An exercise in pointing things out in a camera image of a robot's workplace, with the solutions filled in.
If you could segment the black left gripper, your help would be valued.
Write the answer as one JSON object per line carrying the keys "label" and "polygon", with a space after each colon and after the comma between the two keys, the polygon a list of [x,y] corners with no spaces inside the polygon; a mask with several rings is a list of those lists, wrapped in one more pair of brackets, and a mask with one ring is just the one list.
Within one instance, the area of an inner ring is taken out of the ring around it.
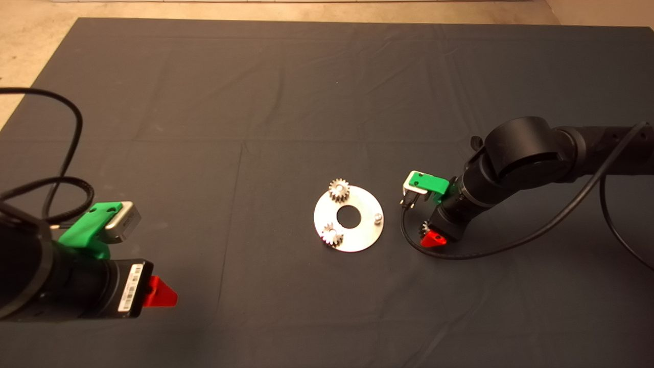
{"label": "black left gripper", "polygon": [[145,259],[109,260],[108,286],[102,298],[103,319],[137,318],[144,308],[172,308],[177,293]]}

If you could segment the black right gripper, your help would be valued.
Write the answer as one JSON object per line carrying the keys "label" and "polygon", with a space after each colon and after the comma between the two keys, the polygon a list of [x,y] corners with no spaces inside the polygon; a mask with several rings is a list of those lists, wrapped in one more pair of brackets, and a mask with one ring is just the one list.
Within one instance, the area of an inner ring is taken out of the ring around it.
{"label": "black right gripper", "polygon": [[420,246],[423,248],[435,248],[458,242],[464,237],[466,219],[460,219],[449,214],[443,205],[437,205],[431,217],[428,219],[428,228],[423,233]]}

